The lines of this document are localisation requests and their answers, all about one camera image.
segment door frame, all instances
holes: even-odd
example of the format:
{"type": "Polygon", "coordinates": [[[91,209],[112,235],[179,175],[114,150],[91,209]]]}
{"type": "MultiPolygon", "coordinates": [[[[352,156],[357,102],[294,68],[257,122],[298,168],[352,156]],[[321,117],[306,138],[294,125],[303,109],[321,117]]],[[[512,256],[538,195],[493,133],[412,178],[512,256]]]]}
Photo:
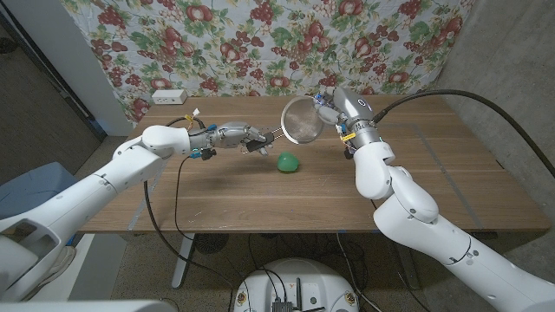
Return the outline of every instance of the door frame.
{"type": "Polygon", "coordinates": [[[107,137],[106,132],[98,124],[95,117],[90,113],[87,107],[82,103],[77,94],[71,89],[69,84],[62,78],[60,73],[52,65],[49,59],[38,48],[33,39],[29,36],[23,26],[17,21],[16,17],[11,13],[5,3],[0,0],[0,5],[7,13],[4,16],[0,12],[0,25],[8,32],[8,34],[17,42],[19,48],[27,55],[27,57],[39,68],[50,84],[56,89],[65,102],[71,107],[79,119],[87,126],[91,133],[102,142],[107,137]]]}

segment white wall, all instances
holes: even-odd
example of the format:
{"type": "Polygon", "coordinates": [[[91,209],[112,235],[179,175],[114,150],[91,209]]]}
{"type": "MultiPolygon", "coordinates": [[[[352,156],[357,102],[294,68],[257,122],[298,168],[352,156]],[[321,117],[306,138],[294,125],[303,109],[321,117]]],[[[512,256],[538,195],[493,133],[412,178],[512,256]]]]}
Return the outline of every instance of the white wall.
{"type": "Polygon", "coordinates": [[[133,127],[81,31],[60,1],[3,1],[104,131],[127,136],[133,127]]]}
{"type": "MultiPolygon", "coordinates": [[[[555,3],[478,1],[437,88],[480,94],[506,110],[555,163],[555,3]]],[[[555,222],[555,179],[493,110],[447,98],[462,120],[555,222]]]]}

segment wooden table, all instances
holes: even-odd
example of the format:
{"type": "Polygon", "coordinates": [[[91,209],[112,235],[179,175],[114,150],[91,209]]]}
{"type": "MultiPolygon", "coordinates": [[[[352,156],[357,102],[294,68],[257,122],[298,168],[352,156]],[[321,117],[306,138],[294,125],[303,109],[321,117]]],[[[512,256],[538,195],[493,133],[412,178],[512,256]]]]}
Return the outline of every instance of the wooden table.
{"type": "MultiPolygon", "coordinates": [[[[266,132],[279,127],[292,97],[190,98],[184,105],[155,106],[129,139],[196,107],[205,124],[245,121],[266,132]]],[[[373,95],[375,111],[399,96],[373,95]]],[[[186,127],[187,123],[175,125],[186,127]]],[[[404,104],[379,124],[384,141],[413,179],[437,201],[445,218],[467,231],[543,231],[550,222],[517,182],[483,147],[441,97],[404,104]]],[[[336,232],[376,230],[374,208],[355,188],[355,164],[343,156],[335,129],[298,146],[278,139],[268,157],[218,150],[183,168],[178,223],[185,232],[336,232]],[[298,172],[277,169],[278,155],[295,154],[298,172]]],[[[182,156],[172,157],[155,179],[151,202],[163,231],[175,231],[173,205],[182,156]]],[[[142,185],[129,188],[83,228],[86,232],[153,231],[142,185]]]]}

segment fabric backdrop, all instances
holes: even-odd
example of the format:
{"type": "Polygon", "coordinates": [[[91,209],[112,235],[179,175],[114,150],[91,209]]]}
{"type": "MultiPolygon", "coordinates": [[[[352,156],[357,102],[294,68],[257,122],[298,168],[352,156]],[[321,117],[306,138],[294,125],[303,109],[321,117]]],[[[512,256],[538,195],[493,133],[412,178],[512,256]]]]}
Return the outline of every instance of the fabric backdrop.
{"type": "Polygon", "coordinates": [[[160,88],[189,96],[429,88],[474,0],[61,1],[136,124],[160,88]]]}

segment cable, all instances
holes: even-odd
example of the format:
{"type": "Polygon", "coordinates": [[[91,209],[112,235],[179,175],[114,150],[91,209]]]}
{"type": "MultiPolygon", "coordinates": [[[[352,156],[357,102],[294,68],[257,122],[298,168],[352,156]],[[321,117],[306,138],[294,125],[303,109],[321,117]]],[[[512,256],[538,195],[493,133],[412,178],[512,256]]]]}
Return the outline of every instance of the cable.
{"type": "Polygon", "coordinates": [[[183,167],[183,164],[185,164],[185,160],[187,160],[187,159],[189,159],[189,156],[187,156],[185,159],[183,159],[183,161],[181,161],[180,169],[177,171],[177,186],[175,186],[175,206],[174,206],[174,210],[173,210],[173,221],[175,223],[175,228],[181,234],[181,236],[183,236],[184,238],[192,241],[193,239],[188,237],[187,235],[185,235],[185,233],[177,225],[177,198],[180,194],[181,168],[183,167]]]}
{"type": "MultiPolygon", "coordinates": [[[[251,249],[251,235],[249,234],[249,252],[251,253],[251,259],[252,259],[252,263],[254,264],[254,269],[258,270],[258,265],[257,265],[257,261],[254,259],[254,255],[252,254],[252,249],[251,249]]],[[[276,298],[279,298],[278,296],[278,289],[276,288],[276,284],[274,284],[274,281],[271,280],[270,274],[268,274],[268,270],[264,267],[264,265],[262,265],[262,269],[264,270],[264,272],[266,272],[266,275],[268,276],[268,278],[270,279],[271,282],[271,286],[274,287],[274,291],[276,292],[276,298]]]]}
{"type": "Polygon", "coordinates": [[[287,293],[285,292],[285,284],[284,284],[284,280],[281,279],[281,277],[279,277],[278,273],[272,271],[272,270],[268,270],[268,269],[256,269],[256,270],[264,270],[266,271],[266,274],[268,274],[268,272],[272,273],[273,275],[277,276],[277,278],[279,279],[279,282],[281,282],[281,287],[283,287],[284,289],[284,302],[287,302],[287,293]]]}
{"type": "Polygon", "coordinates": [[[342,293],[342,294],[333,302],[333,304],[331,305],[330,311],[333,311],[333,308],[336,306],[336,304],[337,304],[337,302],[339,301],[339,299],[341,299],[343,296],[347,295],[348,293],[349,293],[349,291],[348,291],[348,290],[345,290],[345,292],[342,293]]]}
{"type": "Polygon", "coordinates": [[[178,122],[178,121],[182,121],[182,120],[186,120],[185,117],[178,117],[168,123],[166,123],[166,127],[170,127],[171,125],[173,125],[174,123],[178,122]]]}
{"type": "Polygon", "coordinates": [[[166,240],[166,238],[164,237],[164,235],[162,234],[160,227],[158,227],[158,224],[156,223],[156,220],[154,219],[154,214],[153,214],[153,208],[150,205],[150,198],[148,197],[148,182],[145,180],[144,182],[144,191],[145,191],[145,201],[147,202],[147,209],[148,209],[148,215],[150,216],[150,221],[153,223],[153,227],[156,230],[156,233],[158,234],[158,236],[160,237],[160,239],[162,240],[162,242],[164,243],[164,245],[179,259],[185,261],[186,263],[189,263],[191,265],[194,265],[198,268],[204,269],[204,270],[208,270],[210,272],[212,272],[213,274],[221,277],[225,283],[227,283],[229,285],[229,287],[231,288],[231,293],[230,293],[230,297],[229,297],[229,306],[227,308],[228,311],[232,310],[232,302],[233,302],[233,284],[227,280],[227,278],[225,278],[225,276],[223,276],[221,273],[217,272],[216,270],[210,269],[200,263],[196,263],[193,260],[190,260],[186,257],[181,256],[181,254],[174,249],[174,247],[172,247],[172,245],[166,240]]]}
{"type": "Polygon", "coordinates": [[[237,273],[237,275],[241,276],[241,279],[243,280],[243,283],[245,283],[245,288],[246,288],[246,301],[249,303],[249,311],[252,311],[251,308],[251,295],[249,295],[249,287],[246,285],[246,280],[245,277],[241,275],[241,273],[239,273],[239,271],[237,269],[235,269],[235,266],[233,266],[232,261],[225,256],[225,260],[227,260],[227,262],[229,263],[229,265],[232,266],[233,270],[237,273]]]}
{"type": "Polygon", "coordinates": [[[350,267],[350,263],[349,263],[349,259],[347,258],[347,255],[345,254],[345,249],[343,248],[343,246],[341,245],[341,239],[339,239],[339,233],[336,233],[337,235],[337,243],[339,244],[339,248],[341,248],[341,252],[343,253],[343,256],[345,257],[345,261],[347,262],[347,267],[349,268],[349,273],[350,273],[350,278],[353,281],[353,286],[355,286],[355,290],[356,292],[359,293],[359,295],[362,296],[362,298],[364,298],[364,300],[366,300],[366,302],[368,302],[372,308],[374,308],[376,311],[378,312],[382,312],[380,310],[380,308],[378,307],[377,304],[375,304],[373,301],[369,300],[362,292],[361,290],[358,289],[358,287],[356,287],[356,282],[355,282],[355,276],[353,275],[353,270],[350,267]]]}
{"type": "Polygon", "coordinates": [[[201,129],[206,129],[204,122],[200,121],[200,119],[198,119],[197,117],[193,117],[193,120],[195,120],[199,123],[199,127],[201,129]]]}
{"type": "MultiPolygon", "coordinates": [[[[322,258],[330,257],[330,256],[343,257],[343,253],[341,252],[339,245],[337,244],[337,241],[335,241],[335,239],[330,239],[330,237],[327,234],[324,235],[324,237],[325,237],[325,240],[323,241],[323,245],[319,244],[318,241],[315,242],[315,249],[317,250],[317,252],[307,255],[306,246],[304,246],[302,250],[296,250],[287,242],[287,240],[284,238],[284,235],[279,234],[279,239],[282,241],[285,247],[287,247],[287,249],[289,249],[293,254],[296,254],[296,255],[304,254],[306,257],[317,261],[322,261],[322,258]]],[[[345,253],[347,254],[347,258],[351,262],[352,270],[353,270],[353,274],[355,275],[357,286],[359,289],[366,289],[366,286],[368,285],[368,281],[369,281],[368,279],[369,269],[365,262],[366,255],[365,255],[364,249],[357,243],[350,242],[350,241],[347,243],[348,243],[348,247],[350,247],[354,251],[354,252],[349,252],[348,250],[346,250],[345,253]]]]}
{"type": "Polygon", "coordinates": [[[413,292],[413,290],[407,285],[407,283],[405,283],[405,280],[402,278],[401,273],[399,273],[397,271],[397,275],[399,276],[399,278],[401,278],[402,284],[405,285],[405,287],[407,288],[408,292],[410,293],[410,295],[420,304],[420,306],[425,309],[427,312],[430,312],[430,309],[428,309],[424,303],[422,303],[420,301],[420,299],[418,299],[415,295],[415,293],[413,292]]]}
{"type": "Polygon", "coordinates": [[[462,91],[462,90],[454,90],[454,89],[443,89],[443,90],[424,91],[424,92],[420,92],[420,93],[417,93],[417,94],[412,94],[412,95],[406,96],[406,97],[404,97],[400,100],[397,100],[397,101],[389,104],[380,113],[378,113],[376,116],[374,116],[372,121],[375,124],[377,124],[378,122],[380,122],[380,120],[382,120],[382,118],[390,110],[392,110],[393,108],[401,105],[402,103],[407,102],[407,101],[411,101],[411,100],[414,100],[414,99],[417,99],[417,98],[420,98],[420,97],[423,97],[423,96],[430,96],[430,95],[460,95],[460,96],[464,96],[464,97],[476,100],[476,101],[486,105],[487,107],[490,107],[493,111],[495,111],[495,113],[499,114],[511,126],[513,126],[514,130],[516,130],[517,133],[520,134],[522,139],[524,139],[524,141],[528,144],[528,146],[536,153],[536,156],[538,156],[539,160],[544,164],[545,168],[547,168],[547,170],[550,172],[550,174],[555,178],[555,167],[549,161],[549,159],[545,156],[545,154],[541,151],[541,149],[539,149],[538,145],[536,145],[536,143],[532,140],[532,138],[528,135],[528,133],[526,133],[526,131],[519,125],[519,123],[515,119],[513,119],[513,117],[511,117],[510,114],[508,114],[501,107],[499,107],[497,104],[495,104],[492,101],[486,99],[485,97],[479,96],[479,95],[474,94],[472,92],[462,91]]]}
{"type": "Polygon", "coordinates": [[[309,245],[304,241],[303,237],[301,236],[301,234],[297,233],[297,238],[301,241],[301,243],[304,245],[304,248],[306,248],[306,250],[308,250],[310,252],[310,254],[314,255],[316,253],[316,248],[311,248],[309,247],[309,245]]]}

